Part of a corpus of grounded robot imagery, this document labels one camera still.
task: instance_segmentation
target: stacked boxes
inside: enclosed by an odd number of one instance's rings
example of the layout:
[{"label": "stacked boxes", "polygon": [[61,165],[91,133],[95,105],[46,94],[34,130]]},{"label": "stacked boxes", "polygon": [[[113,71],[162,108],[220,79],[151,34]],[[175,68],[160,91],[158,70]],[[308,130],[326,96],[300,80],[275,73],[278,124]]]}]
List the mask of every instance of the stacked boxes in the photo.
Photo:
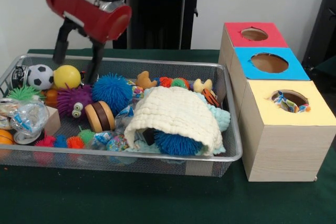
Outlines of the stacked boxes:
[{"label": "stacked boxes", "polygon": [[[315,180],[336,119],[276,26],[226,23],[218,62],[230,73],[248,180]],[[278,91],[311,110],[286,111]]]}]

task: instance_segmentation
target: blue spiky ball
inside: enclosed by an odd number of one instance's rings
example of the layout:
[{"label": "blue spiky ball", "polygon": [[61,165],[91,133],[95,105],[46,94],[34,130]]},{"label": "blue spiky ball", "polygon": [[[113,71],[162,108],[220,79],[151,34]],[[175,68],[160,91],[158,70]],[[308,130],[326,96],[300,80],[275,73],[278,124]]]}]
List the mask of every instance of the blue spiky ball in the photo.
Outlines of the blue spiky ball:
[{"label": "blue spiky ball", "polygon": [[104,101],[114,116],[128,106],[132,99],[132,86],[123,76],[108,74],[99,78],[92,88],[94,102]]},{"label": "blue spiky ball", "polygon": [[163,131],[155,131],[154,140],[160,151],[169,155],[195,155],[203,147],[201,142],[192,138]]}]

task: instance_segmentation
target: wire basket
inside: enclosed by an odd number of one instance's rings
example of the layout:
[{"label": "wire basket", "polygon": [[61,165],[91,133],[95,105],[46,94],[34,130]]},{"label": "wire basket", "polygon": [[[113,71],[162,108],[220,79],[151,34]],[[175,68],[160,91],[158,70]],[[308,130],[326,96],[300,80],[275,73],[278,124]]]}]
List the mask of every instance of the wire basket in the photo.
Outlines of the wire basket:
[{"label": "wire basket", "polygon": [[[68,56],[65,64],[85,70],[90,57]],[[50,55],[25,55],[16,58],[0,78],[0,91],[6,96],[11,89],[10,79],[16,66],[45,64],[57,69]],[[69,169],[110,170],[119,172],[160,173],[176,175],[197,175],[222,177],[231,162],[242,156],[242,147],[234,107],[233,95],[227,69],[210,63],[190,63],[174,61],[149,61],[104,58],[99,75],[109,72],[121,74],[128,79],[149,71],[152,77],[183,77],[188,81],[211,79],[215,93],[223,109],[231,113],[229,128],[222,133],[225,153],[207,156],[171,156],[165,154],[111,152],[78,150],[23,145],[0,145],[0,164],[16,166],[54,167]],[[79,122],[70,118],[61,119],[61,128],[55,134],[67,137],[78,135],[79,126],[89,129],[87,121]]]}]

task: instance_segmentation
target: table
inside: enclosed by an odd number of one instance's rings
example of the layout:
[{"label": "table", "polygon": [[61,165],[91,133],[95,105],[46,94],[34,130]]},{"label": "table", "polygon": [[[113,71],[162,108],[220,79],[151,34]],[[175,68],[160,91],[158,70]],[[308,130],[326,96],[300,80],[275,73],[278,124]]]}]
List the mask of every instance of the table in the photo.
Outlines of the table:
[{"label": "table", "polygon": [[[52,53],[52,50],[30,50]],[[90,56],[91,50],[68,55]],[[107,50],[106,56],[217,62],[216,50]],[[336,223],[336,152],[311,183],[0,166],[0,223]]]}]

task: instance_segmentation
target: white cloth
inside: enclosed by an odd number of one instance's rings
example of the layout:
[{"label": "white cloth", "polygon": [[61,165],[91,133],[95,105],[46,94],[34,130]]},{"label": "white cloth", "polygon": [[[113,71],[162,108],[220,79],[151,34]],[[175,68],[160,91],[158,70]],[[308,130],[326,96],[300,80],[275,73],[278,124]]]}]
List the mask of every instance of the white cloth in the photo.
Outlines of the white cloth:
[{"label": "white cloth", "polygon": [[138,102],[134,117],[124,135],[135,148],[136,130],[154,128],[169,134],[179,134],[207,146],[204,155],[223,148],[218,124],[206,104],[192,91],[180,87],[156,87]]}]

